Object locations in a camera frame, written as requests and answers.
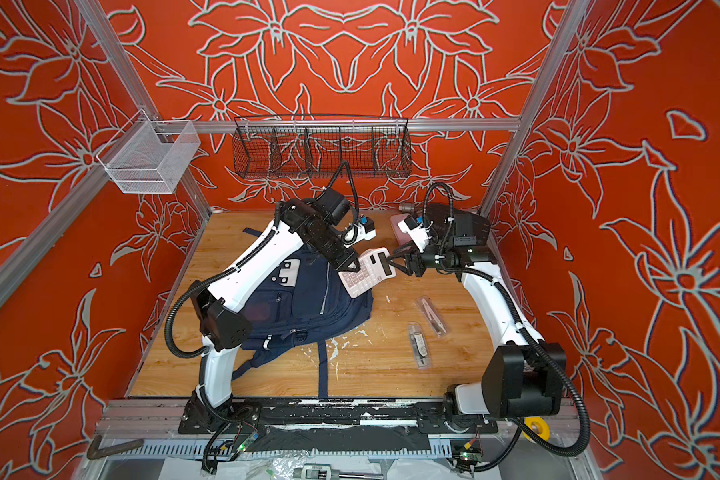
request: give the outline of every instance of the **white calculator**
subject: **white calculator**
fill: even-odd
[[[350,297],[357,298],[383,280],[394,277],[395,271],[387,262],[387,256],[389,250],[385,248],[368,249],[358,258],[359,272],[338,273]]]

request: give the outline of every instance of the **white mesh basket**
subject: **white mesh basket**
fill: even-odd
[[[170,194],[200,147],[191,121],[186,122],[173,143],[164,143],[152,123],[141,121],[136,132],[104,169],[126,194]]]

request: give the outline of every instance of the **clear plastic case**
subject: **clear plastic case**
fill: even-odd
[[[432,358],[429,355],[427,347],[427,339],[424,338],[424,332],[418,323],[408,324],[408,337],[411,339],[411,349],[413,350],[413,358],[416,366],[420,369],[428,369],[432,366]]]
[[[442,315],[434,307],[432,300],[428,296],[416,300],[416,306],[424,314],[424,318],[429,322],[435,335],[442,338],[448,334],[448,327],[445,325]]]

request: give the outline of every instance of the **yellow tape roll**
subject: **yellow tape roll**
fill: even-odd
[[[534,432],[536,432],[536,435],[539,437],[542,437],[543,440],[549,440],[550,439],[550,426],[547,425],[547,423],[544,421],[541,417],[526,417],[525,418],[525,425],[528,427],[531,427]],[[530,437],[523,432],[523,435],[530,440]]]

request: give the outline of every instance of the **pink object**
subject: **pink object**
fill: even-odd
[[[402,222],[408,214],[393,215],[389,217],[389,221],[392,222],[392,231],[394,232],[395,238],[398,239],[398,245],[405,245],[411,241],[411,236],[400,231],[398,223]]]

